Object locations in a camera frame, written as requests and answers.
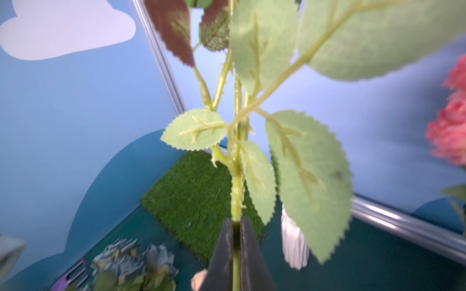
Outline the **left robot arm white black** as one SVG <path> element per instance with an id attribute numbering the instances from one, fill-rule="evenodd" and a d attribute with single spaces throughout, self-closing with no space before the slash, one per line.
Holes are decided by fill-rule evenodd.
<path id="1" fill-rule="evenodd" d="M 10 275 L 23 253 L 26 242 L 12 236 L 1 235 L 1 283 Z"/>

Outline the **blue hydrangea bunch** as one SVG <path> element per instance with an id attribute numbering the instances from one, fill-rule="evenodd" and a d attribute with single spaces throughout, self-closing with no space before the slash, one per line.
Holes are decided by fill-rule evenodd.
<path id="1" fill-rule="evenodd" d="M 140 252 L 138 240 L 117 240 L 92 260 L 92 281 L 78 290 L 174 291 L 178 275 L 174 259 L 163 244 L 150 244 Z"/>

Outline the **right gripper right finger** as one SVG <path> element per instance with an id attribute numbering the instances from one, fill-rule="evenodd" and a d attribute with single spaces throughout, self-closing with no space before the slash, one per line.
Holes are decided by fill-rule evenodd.
<path id="1" fill-rule="evenodd" d="M 248 217 L 240 221 L 240 290 L 277 290 Z"/>

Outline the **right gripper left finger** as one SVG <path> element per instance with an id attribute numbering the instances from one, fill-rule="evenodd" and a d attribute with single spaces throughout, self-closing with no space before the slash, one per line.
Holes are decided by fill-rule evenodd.
<path id="1" fill-rule="evenodd" d="M 211 258 L 207 275 L 199 291 L 232 291 L 233 290 L 233 255 L 234 228 L 233 222 L 226 219 L 218 236 L 216 248 Z"/>

